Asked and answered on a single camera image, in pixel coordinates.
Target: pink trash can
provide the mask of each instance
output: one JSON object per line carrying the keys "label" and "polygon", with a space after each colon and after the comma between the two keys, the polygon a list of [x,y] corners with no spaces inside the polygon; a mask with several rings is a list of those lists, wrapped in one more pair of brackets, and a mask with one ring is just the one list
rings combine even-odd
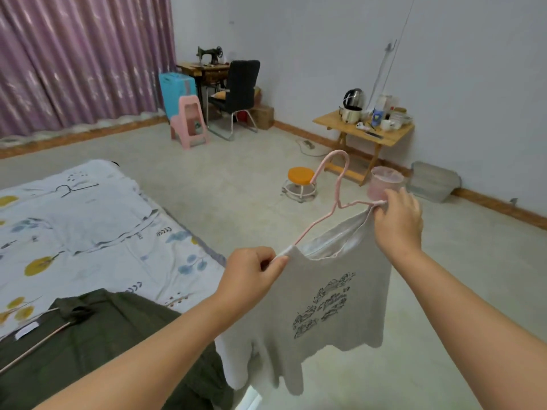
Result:
{"label": "pink trash can", "polygon": [[388,167],[374,167],[370,172],[369,189],[366,195],[373,201],[387,200],[385,190],[399,190],[405,183],[405,176]]}

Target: dark green garment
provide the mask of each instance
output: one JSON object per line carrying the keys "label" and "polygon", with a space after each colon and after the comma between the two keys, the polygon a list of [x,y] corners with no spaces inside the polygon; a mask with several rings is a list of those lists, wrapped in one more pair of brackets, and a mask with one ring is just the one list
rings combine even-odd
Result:
{"label": "dark green garment", "polygon": [[[167,307],[135,294],[99,289],[57,299],[59,308],[39,318],[39,326],[18,341],[0,342],[0,368],[9,364],[53,331],[72,322],[0,375],[0,409],[26,410],[127,351],[179,316]],[[163,407],[222,409],[232,405],[233,390],[224,378],[222,362],[209,345]]]}

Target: gray t-shirt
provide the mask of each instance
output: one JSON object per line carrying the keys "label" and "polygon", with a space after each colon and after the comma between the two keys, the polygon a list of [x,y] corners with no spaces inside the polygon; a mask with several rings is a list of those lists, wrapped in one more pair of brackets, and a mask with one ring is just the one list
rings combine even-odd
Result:
{"label": "gray t-shirt", "polygon": [[374,239],[372,210],[345,220],[298,249],[270,292],[216,338],[229,386],[243,388],[254,352],[262,374],[302,394],[301,363],[326,345],[348,351],[383,340],[391,265]]}

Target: pink stool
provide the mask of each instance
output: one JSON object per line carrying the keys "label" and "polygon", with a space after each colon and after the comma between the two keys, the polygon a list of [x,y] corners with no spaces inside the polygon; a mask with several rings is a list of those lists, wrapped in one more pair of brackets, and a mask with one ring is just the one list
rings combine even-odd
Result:
{"label": "pink stool", "polygon": [[[197,134],[198,124],[201,124],[201,134]],[[178,99],[178,115],[171,117],[171,139],[176,138],[175,134],[181,139],[185,150],[189,150],[191,142],[196,139],[205,139],[205,143],[209,143],[209,132],[197,96],[181,96]]]}

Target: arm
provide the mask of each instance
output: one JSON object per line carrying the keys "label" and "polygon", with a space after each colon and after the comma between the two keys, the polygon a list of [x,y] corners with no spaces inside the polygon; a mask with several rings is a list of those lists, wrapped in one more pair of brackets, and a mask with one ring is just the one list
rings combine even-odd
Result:
{"label": "arm", "polygon": [[482,300],[421,250],[420,204],[404,189],[377,209],[379,247],[408,283],[485,409],[547,408],[547,345]]}
{"label": "arm", "polygon": [[161,408],[205,347],[266,295],[288,261],[280,257],[262,272],[274,257],[271,248],[236,250],[214,295],[36,409]]}

